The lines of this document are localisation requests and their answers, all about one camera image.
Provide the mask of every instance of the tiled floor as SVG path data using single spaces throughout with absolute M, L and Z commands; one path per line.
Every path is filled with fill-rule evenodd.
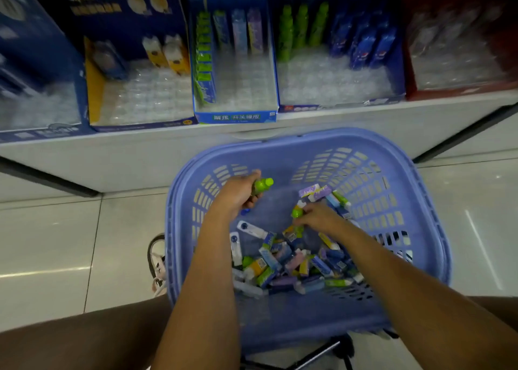
M 454 256 L 453 288 L 518 295 L 518 160 L 420 169 Z M 167 189 L 0 204 L 0 331 L 152 296 L 146 251 Z M 355 334 L 355 369 L 419 369 L 401 341 Z M 289 364 L 308 347 L 256 357 Z M 343 368 L 325 358 L 312 368 Z

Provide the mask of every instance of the sneaker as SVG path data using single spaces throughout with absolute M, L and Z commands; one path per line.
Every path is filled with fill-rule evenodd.
M 148 246 L 149 271 L 153 276 L 153 297 L 163 295 L 167 292 L 167 276 L 165 269 L 165 236 L 155 236 Z

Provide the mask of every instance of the hand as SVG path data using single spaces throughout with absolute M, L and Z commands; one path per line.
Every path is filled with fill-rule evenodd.
M 346 221 L 324 202 L 307 204 L 303 216 L 293 220 L 293 225 L 308 225 L 317 232 L 337 237 L 347 230 Z
M 253 208 L 263 195 L 260 193 L 252 197 L 252 186 L 260 178 L 260 170 L 254 170 L 248 176 L 231 177 L 217 194 L 210 209 L 223 213 L 229 222 L 234 220 L 241 209 Z

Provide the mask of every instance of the product box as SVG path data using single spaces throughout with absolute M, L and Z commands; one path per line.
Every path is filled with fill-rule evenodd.
M 144 39 L 176 36 L 188 46 L 180 0 L 67 0 L 86 40 L 90 124 L 100 132 L 152 129 L 197 123 L 189 75 L 177 76 L 148 55 Z M 126 61 L 126 80 L 108 80 L 94 65 L 91 42 L 109 42 Z
M 286 5 L 291 7 L 294 42 L 289 60 L 279 56 L 279 46 L 276 47 L 281 103 L 279 112 L 393 104 L 405 97 L 400 0 L 270 0 L 277 45 L 282 29 L 280 20 Z M 298 19 L 303 6 L 307 6 L 306 26 L 301 26 Z M 326 18 L 321 21 L 321 38 L 313 40 L 313 33 L 318 30 L 318 14 L 324 6 Z M 344 49 L 341 53 L 330 55 L 334 32 L 339 25 L 340 17 L 337 15 L 349 17 L 352 27 L 343 38 Z M 390 23 L 387 25 L 395 28 L 395 37 L 389 51 L 383 53 L 379 68 L 365 66 L 354 71 L 349 68 L 349 52 L 354 51 L 349 47 L 355 40 L 359 20 L 366 16 L 367 26 L 372 28 L 377 27 L 382 18 L 388 20 Z M 372 51 L 361 57 L 364 60 L 368 58 L 366 63 L 371 61 L 383 32 L 376 29 L 375 33 L 376 42 Z
M 514 0 L 403 0 L 407 99 L 518 88 Z
M 274 61 L 274 45 L 267 0 L 188 0 L 190 7 L 189 33 L 194 113 L 203 124 L 275 122 L 279 108 L 277 71 Z M 250 40 L 250 23 L 233 27 L 232 12 L 250 9 L 260 13 L 261 41 Z M 200 67 L 198 36 L 204 34 L 198 28 L 198 16 L 208 13 L 212 33 L 210 72 L 203 78 L 197 76 Z M 228 26 L 224 38 L 218 36 L 219 28 Z
M 0 2 L 0 143 L 94 133 L 81 54 L 37 0 Z

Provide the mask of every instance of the blue plastic shopping basket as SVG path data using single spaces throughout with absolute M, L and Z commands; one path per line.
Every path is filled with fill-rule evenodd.
M 263 177 L 272 177 L 275 185 L 246 221 L 280 233 L 291 224 L 298 190 L 328 184 L 351 201 L 354 219 L 376 241 L 438 280 L 450 282 L 449 244 L 412 161 L 379 134 L 343 128 L 218 146 L 183 167 L 172 183 L 166 208 L 168 294 L 173 303 L 214 197 L 229 177 L 255 168 Z M 307 246 L 318 249 L 317 234 L 307 229 L 305 235 Z M 260 245 L 258 239 L 241 234 L 244 256 L 257 256 Z M 237 295 L 236 300 L 243 354 L 390 326 L 366 282 L 308 295 L 288 292 L 263 300 Z

